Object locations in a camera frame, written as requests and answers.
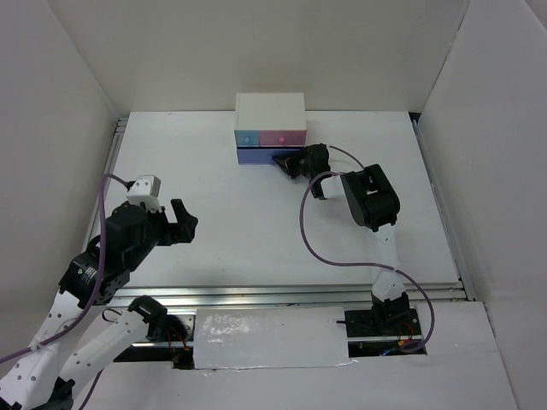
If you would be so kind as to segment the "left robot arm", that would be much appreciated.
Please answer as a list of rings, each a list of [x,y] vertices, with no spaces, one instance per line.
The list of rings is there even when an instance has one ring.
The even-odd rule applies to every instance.
[[[198,220],[180,199],[171,200],[176,220],[145,203],[123,202],[100,216],[100,233],[73,258],[53,305],[22,354],[9,354],[12,369],[1,380],[3,409],[69,409],[87,383],[131,344],[184,342],[185,326],[151,296],[134,299],[109,328],[76,349],[89,324],[102,313],[148,254],[157,246],[190,243]]]

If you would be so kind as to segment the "light blue small drawer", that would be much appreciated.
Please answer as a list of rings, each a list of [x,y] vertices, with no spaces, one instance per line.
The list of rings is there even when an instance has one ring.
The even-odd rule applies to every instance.
[[[239,148],[260,146],[260,132],[257,130],[235,130],[234,136]]]

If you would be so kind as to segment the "purple bottom drawer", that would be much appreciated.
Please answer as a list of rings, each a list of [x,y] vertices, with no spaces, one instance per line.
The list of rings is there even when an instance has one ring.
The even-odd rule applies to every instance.
[[[243,147],[237,148],[236,154],[239,165],[272,165],[276,155],[289,155],[298,152],[301,147]]]

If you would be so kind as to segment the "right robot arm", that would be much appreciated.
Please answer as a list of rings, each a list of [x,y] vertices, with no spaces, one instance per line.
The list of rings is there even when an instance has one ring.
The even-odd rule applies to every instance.
[[[367,319],[355,327],[381,334],[391,334],[410,320],[409,296],[397,272],[397,251],[394,244],[395,225],[401,210],[400,200],[391,182],[378,164],[361,166],[358,171],[334,172],[330,167],[332,146],[310,145],[288,154],[273,156],[273,163],[291,179],[305,177],[309,183],[301,200],[298,223],[304,246],[315,259],[333,267],[358,267],[357,262],[334,262],[320,256],[311,247],[304,226],[307,198],[318,200],[343,197],[357,226],[366,228],[383,256],[381,262],[364,262],[379,274],[373,281],[372,308]]]

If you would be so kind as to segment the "pink drawer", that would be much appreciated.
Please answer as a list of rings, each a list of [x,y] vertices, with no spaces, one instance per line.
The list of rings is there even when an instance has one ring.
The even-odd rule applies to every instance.
[[[302,147],[307,138],[306,130],[259,131],[261,147]]]

